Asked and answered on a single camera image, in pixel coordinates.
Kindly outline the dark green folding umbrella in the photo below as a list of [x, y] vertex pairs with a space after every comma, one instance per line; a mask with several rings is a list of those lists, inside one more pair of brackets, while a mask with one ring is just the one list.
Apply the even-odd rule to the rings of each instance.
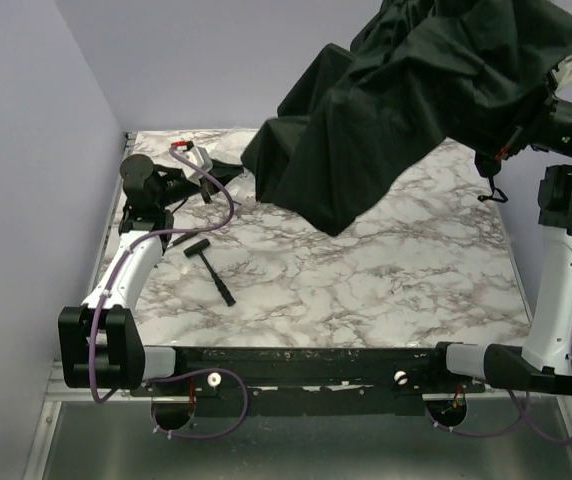
[[570, 56], [572, 14], [549, 1], [386, 1], [348, 48], [318, 53], [246, 147], [255, 197], [336, 236], [444, 140], [465, 145], [556, 91]]

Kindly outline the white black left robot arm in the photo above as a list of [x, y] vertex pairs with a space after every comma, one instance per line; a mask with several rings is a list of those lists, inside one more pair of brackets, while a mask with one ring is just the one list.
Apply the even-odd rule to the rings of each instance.
[[144, 345], [134, 310], [178, 232], [171, 205], [194, 195], [208, 200], [243, 168], [211, 158], [202, 147], [173, 147], [171, 154], [180, 167], [159, 165], [143, 154], [132, 154], [120, 165], [126, 202], [118, 250], [92, 292], [58, 317], [63, 376], [70, 388], [88, 388], [93, 394], [136, 389], [175, 373], [175, 349]]

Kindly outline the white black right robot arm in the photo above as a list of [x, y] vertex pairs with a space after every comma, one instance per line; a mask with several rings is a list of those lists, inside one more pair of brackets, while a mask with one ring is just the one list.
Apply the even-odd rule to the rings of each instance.
[[[541, 86], [510, 115], [496, 116], [463, 136], [481, 176], [525, 147], [572, 159], [572, 102]], [[572, 164], [549, 166], [538, 190], [544, 234], [537, 305], [520, 347], [441, 343], [451, 374], [495, 388], [572, 396]]]

